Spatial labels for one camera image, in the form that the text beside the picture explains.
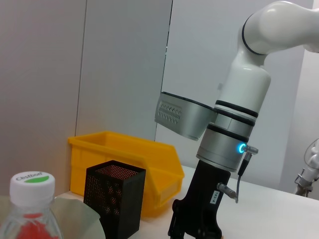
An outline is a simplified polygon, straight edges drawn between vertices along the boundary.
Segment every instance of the black stripe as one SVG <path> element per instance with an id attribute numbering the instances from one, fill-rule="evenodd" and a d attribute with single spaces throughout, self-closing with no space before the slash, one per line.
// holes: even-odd
<path id="1" fill-rule="evenodd" d="M 231 137 L 231 138 L 237 139 L 237 140 L 239 140 L 239 141 L 242 141 L 242 142 L 244 142 L 244 143 L 247 143 L 248 140 L 249 140 L 249 137 L 244 137 L 244 136 L 241 136 L 241 135 L 239 135 L 239 134 L 236 134 L 236 133 L 233 133 L 233 132 L 229 132 L 229 131 L 227 131 L 227 130 L 225 130 L 225 129 L 223 129 L 223 128 L 219 128 L 219 127 L 214 126 L 214 125 L 212 125 L 212 124 L 209 124 L 209 125 L 207 126 L 207 128 L 210 129 L 210 130 L 212 130 L 212 131 L 215 131 L 215 132 L 217 132 L 217 133 L 221 133 L 221 134 L 226 135 L 226 136 L 228 136 L 228 137 Z"/>
<path id="2" fill-rule="evenodd" d="M 265 54 L 260 54 L 260 53 L 257 53 L 257 52 L 255 52 L 255 51 L 253 51 L 253 50 L 248 46 L 248 44 L 247 44 L 247 42 L 246 42 L 246 40 L 245 40 L 244 30 L 245 30 L 245 25 L 246 25 L 246 22 L 248 21 L 248 19 L 249 19 L 249 18 L 247 18 L 247 20 L 245 21 L 245 24 L 243 25 L 243 29 L 242 29 L 242 31 L 241 31 L 241 37 L 242 37 L 242 39 L 243 39 L 243 42 L 244 42 L 245 46 L 247 47 L 247 49 L 248 49 L 249 51 L 251 51 L 252 53 L 254 53 L 254 54 L 256 54 L 256 55 L 264 56 Z"/>
<path id="3" fill-rule="evenodd" d="M 239 122 L 248 124 L 248 125 L 250 125 L 250 126 L 255 126 L 255 122 L 253 122 L 252 120 L 243 118 L 243 117 L 241 117 L 241 116 L 234 115 L 234 114 L 232 114 L 231 112 L 224 111 L 224 110 L 222 110 L 222 109 L 217 109 L 217 108 L 215 108 L 214 111 L 215 111 L 216 113 L 218 113 L 218 114 L 221 114 L 221 115 L 230 117 L 230 118 L 232 118 L 232 119 L 234 119 L 234 120 L 237 120 L 237 121 L 239 121 Z"/>
<path id="4" fill-rule="evenodd" d="M 182 96 L 177 96 L 177 95 L 174 95 L 174 94 L 171 94 L 171 93 L 167 93 L 167 92 L 162 92 L 162 94 L 165 94 L 165 95 L 168 95 L 168 96 L 172 96 L 172 97 L 176 97 L 176 98 L 179 98 L 181 100 L 185 100 L 185 101 L 188 101 L 188 102 L 191 102 L 191 103 L 194 103 L 194 104 L 197 104 L 199 106 L 202 106 L 202 107 L 205 107 L 206 109 L 209 109 L 211 111 L 214 111 L 214 109 L 210 106 L 207 106 L 201 102 L 197 102 L 197 101 L 194 101 L 194 100 L 191 100 L 191 99 L 188 99 L 188 98 L 185 98 L 185 97 L 182 97 Z"/>
<path id="5" fill-rule="evenodd" d="M 228 102 L 225 102 L 225 101 L 216 101 L 216 104 L 220 105 L 220 106 L 225 106 L 225 107 L 231 108 L 231 109 L 236 110 L 236 111 L 240 111 L 242 113 L 248 114 L 248 115 L 253 116 L 255 118 L 258 117 L 258 113 L 257 112 L 254 112 L 254 111 L 252 111 L 250 109 L 247 109 L 247 108 L 244 108 L 244 107 L 241 107 L 241 106 L 238 106 L 238 105 L 234 105 L 232 103 L 228 103 Z"/>

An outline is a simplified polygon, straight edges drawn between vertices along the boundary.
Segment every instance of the yellow bin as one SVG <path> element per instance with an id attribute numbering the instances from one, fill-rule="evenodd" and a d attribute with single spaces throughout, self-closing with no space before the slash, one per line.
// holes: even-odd
<path id="1" fill-rule="evenodd" d="M 146 169 L 142 215 L 159 209 L 181 189 L 184 172 L 173 146 L 114 132 L 69 138 L 71 191 L 84 195 L 86 169 L 116 160 Z"/>

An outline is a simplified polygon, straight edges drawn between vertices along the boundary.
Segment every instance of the robotic arm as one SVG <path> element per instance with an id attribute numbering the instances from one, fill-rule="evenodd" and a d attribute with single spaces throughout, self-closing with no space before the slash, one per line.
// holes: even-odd
<path id="1" fill-rule="evenodd" d="M 230 172 L 237 170 L 245 153 L 238 171 L 241 177 L 251 156 L 258 152 L 247 142 L 271 81 L 263 68 L 265 58 L 299 45 L 319 52 L 319 9 L 274 2 L 251 15 L 240 28 L 238 53 L 214 108 L 161 93 L 156 122 L 193 140 L 205 131 L 187 195 L 173 203 L 171 239 L 182 239 L 185 233 L 196 239 L 222 237 L 216 220 L 222 196 L 238 200 L 238 190 L 235 193 L 226 186 Z"/>
<path id="2" fill-rule="evenodd" d="M 313 182 L 319 179 L 319 139 L 315 141 L 314 146 L 311 148 L 310 158 L 305 163 L 306 166 L 303 168 L 302 173 L 298 174 L 295 180 L 297 187 L 294 194 L 308 197 L 308 193 L 313 190 Z"/>

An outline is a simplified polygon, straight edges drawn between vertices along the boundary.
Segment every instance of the white table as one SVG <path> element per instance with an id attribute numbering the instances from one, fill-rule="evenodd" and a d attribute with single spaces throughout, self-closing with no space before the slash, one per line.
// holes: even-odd
<path id="1" fill-rule="evenodd" d="M 195 169 L 184 167 L 185 178 L 181 192 L 174 199 L 183 199 Z M 228 186 L 235 189 L 237 181 Z M 71 192 L 64 198 L 83 200 Z M 168 239 L 173 199 L 157 218 L 142 218 L 140 230 L 130 239 Z M 265 188 L 251 183 L 240 183 L 239 203 L 223 196 L 217 222 L 224 239 L 318 239 L 319 201 Z M 185 239 L 193 237 L 185 234 Z"/>

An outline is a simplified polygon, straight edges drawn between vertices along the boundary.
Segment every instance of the gray wall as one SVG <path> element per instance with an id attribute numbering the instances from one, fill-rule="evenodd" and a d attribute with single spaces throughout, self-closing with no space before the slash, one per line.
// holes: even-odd
<path id="1" fill-rule="evenodd" d="M 314 8 L 319 8 L 315 0 Z M 294 180 L 304 167 L 304 153 L 307 147 L 319 138 L 319 54 L 305 52 L 296 105 L 286 150 L 280 190 L 293 192 Z M 319 200 L 319 183 L 314 183 L 310 197 Z"/>
<path id="2" fill-rule="evenodd" d="M 69 190 L 85 0 L 0 1 L 0 194 L 21 171 Z"/>
<path id="3" fill-rule="evenodd" d="M 171 0 L 88 0 L 77 135 L 154 140 Z"/>
<path id="4" fill-rule="evenodd" d="M 247 17 L 273 0 L 174 0 L 163 91 L 214 106 L 217 86 L 237 53 L 237 34 Z M 312 8 L 313 0 L 292 0 Z M 259 148 L 243 180 L 278 188 L 303 61 L 302 47 L 267 57 L 272 76 L 249 143 Z M 195 167 L 199 142 L 158 125 L 156 141 L 173 144 L 183 165 Z"/>

